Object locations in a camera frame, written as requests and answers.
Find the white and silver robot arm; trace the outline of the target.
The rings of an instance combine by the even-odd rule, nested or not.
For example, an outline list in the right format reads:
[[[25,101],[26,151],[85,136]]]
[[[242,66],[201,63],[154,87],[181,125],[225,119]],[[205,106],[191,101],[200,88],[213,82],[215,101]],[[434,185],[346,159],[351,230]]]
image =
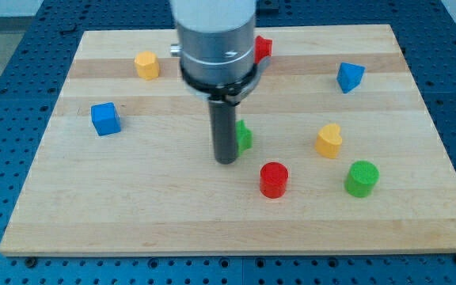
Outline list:
[[[257,83],[255,0],[171,0],[180,71],[208,102],[215,160],[238,158],[236,106]]]

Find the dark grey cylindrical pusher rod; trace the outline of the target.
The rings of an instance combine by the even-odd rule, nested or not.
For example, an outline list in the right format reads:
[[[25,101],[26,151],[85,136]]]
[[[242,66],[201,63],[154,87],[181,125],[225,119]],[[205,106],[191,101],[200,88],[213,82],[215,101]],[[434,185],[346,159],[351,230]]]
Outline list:
[[[238,158],[236,108],[223,101],[208,101],[215,160],[228,165]]]

